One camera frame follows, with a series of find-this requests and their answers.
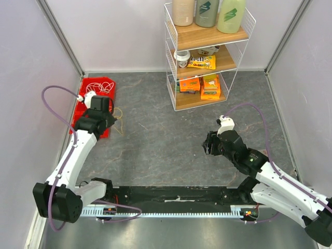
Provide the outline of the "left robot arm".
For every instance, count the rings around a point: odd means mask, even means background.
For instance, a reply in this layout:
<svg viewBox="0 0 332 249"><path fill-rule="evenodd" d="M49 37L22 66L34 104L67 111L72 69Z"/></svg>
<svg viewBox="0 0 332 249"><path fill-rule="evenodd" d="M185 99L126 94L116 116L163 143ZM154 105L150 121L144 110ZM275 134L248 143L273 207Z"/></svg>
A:
<svg viewBox="0 0 332 249"><path fill-rule="evenodd" d="M75 184L82 166L100 136L111 127L116 118L109 110L110 97L94 95L90 107L76 121L71 141L55 170L44 183L36 183L33 196L40 216L74 223L83 208L95 200L112 202L114 192L108 188L110 180L95 178L81 188Z"/></svg>

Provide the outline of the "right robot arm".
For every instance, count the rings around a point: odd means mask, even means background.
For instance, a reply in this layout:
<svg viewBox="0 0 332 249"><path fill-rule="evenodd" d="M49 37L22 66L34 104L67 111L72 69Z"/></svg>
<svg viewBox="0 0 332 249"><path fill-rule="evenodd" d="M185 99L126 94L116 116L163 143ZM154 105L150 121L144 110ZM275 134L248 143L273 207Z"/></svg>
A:
<svg viewBox="0 0 332 249"><path fill-rule="evenodd" d="M307 235L331 246L331 198L320 194L272 165L263 153L248 148L235 130L210 131L202 147L206 154L222 155L247 178L238 190L243 204L263 204L287 216Z"/></svg>

